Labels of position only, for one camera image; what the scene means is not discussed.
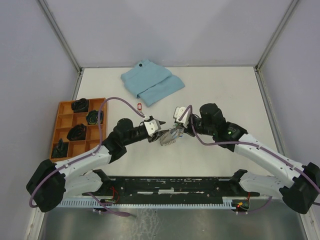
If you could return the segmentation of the metal key organizer blue handle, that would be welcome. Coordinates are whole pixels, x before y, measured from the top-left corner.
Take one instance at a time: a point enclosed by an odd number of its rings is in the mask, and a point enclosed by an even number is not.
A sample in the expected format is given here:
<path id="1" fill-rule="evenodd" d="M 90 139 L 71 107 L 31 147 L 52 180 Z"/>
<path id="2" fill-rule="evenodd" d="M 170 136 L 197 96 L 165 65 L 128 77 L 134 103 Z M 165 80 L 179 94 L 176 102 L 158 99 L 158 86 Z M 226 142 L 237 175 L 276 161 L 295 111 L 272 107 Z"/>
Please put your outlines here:
<path id="1" fill-rule="evenodd" d="M 183 136 L 182 128 L 170 128 L 159 138 L 161 146 L 167 146 L 176 142 L 176 140 Z"/>

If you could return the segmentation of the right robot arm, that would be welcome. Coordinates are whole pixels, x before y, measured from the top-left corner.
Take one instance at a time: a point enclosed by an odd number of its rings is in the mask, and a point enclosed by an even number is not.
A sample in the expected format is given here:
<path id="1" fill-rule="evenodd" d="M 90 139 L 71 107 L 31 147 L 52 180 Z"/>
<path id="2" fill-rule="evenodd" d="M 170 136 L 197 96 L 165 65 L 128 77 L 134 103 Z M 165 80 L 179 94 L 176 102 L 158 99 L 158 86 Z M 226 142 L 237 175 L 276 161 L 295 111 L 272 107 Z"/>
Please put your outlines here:
<path id="1" fill-rule="evenodd" d="M 280 198 L 293 211 L 306 214 L 320 194 L 320 168 L 310 162 L 302 164 L 270 149 L 238 124 L 226 121 L 215 103 L 206 103 L 193 114 L 191 105 L 177 107 L 173 118 L 185 133 L 199 138 L 212 137 L 210 146 L 220 146 L 243 156 L 271 175 L 257 175 L 240 169 L 229 183 L 231 193 L 236 196 L 244 192 L 255 192 Z"/>

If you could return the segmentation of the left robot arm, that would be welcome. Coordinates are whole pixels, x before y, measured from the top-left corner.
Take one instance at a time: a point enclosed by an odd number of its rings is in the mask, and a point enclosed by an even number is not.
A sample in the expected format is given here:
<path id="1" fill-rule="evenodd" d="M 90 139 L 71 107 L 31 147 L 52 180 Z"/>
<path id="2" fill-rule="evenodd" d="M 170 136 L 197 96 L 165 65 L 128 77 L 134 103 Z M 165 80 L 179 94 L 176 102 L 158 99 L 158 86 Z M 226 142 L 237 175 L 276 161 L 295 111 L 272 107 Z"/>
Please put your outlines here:
<path id="1" fill-rule="evenodd" d="M 134 126 L 130 119 L 122 118 L 108 137 L 93 149 L 58 163 L 43 160 L 26 185 L 29 205 L 46 213 L 66 198 L 94 192 L 106 195 L 111 183 L 97 168 L 120 159 L 126 154 L 127 145 L 142 140 L 156 141 L 164 133 L 163 124 L 150 117 Z"/>

